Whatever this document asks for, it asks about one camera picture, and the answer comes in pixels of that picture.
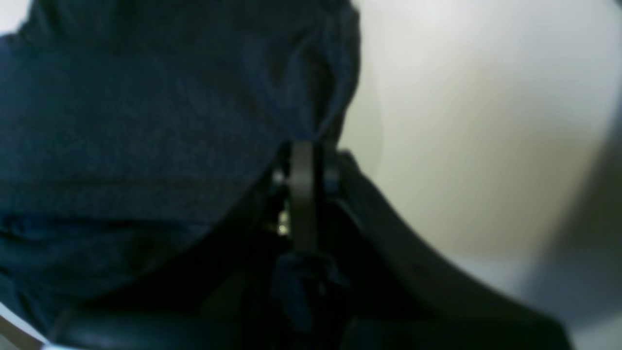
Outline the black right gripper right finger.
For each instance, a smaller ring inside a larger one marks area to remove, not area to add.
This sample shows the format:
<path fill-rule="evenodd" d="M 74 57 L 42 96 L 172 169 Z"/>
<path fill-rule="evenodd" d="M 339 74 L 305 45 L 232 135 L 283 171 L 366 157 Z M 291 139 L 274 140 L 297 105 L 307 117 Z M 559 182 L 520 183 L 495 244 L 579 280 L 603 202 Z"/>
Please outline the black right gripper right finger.
<path fill-rule="evenodd" d="M 349 281 L 345 350 L 571 350 L 564 326 L 429 246 L 349 153 L 321 147 L 321 248 Z"/>

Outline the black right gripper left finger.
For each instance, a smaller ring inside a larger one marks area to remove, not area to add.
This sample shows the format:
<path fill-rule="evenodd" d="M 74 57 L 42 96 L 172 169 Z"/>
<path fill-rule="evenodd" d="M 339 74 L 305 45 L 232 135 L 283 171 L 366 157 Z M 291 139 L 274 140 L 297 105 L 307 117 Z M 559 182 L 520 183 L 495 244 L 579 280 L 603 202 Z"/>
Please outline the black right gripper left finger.
<path fill-rule="evenodd" d="M 271 292 L 317 272 L 317 146 L 293 142 L 184 255 L 66 312 L 51 350 L 237 350 L 271 316 Z"/>

